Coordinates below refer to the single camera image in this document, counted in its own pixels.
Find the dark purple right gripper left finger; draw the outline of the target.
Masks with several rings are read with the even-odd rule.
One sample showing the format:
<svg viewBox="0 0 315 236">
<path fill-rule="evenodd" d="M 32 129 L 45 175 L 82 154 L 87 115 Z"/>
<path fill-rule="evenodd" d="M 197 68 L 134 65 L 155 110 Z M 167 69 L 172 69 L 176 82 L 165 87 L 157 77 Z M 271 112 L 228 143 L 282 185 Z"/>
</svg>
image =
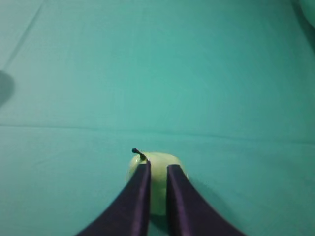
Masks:
<svg viewBox="0 0 315 236">
<path fill-rule="evenodd" d="M 111 205 L 79 236 L 146 236 L 150 218 L 151 164 L 140 164 Z"/>
</svg>

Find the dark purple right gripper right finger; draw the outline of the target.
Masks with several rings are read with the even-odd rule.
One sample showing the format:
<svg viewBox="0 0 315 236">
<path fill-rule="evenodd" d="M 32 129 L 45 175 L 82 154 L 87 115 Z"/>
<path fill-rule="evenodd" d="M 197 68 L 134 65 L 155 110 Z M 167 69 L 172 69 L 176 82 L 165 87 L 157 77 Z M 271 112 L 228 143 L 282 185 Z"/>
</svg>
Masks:
<svg viewBox="0 0 315 236">
<path fill-rule="evenodd" d="M 200 195 L 179 165 L 167 166 L 166 216 L 171 236 L 243 236 Z"/>
</svg>

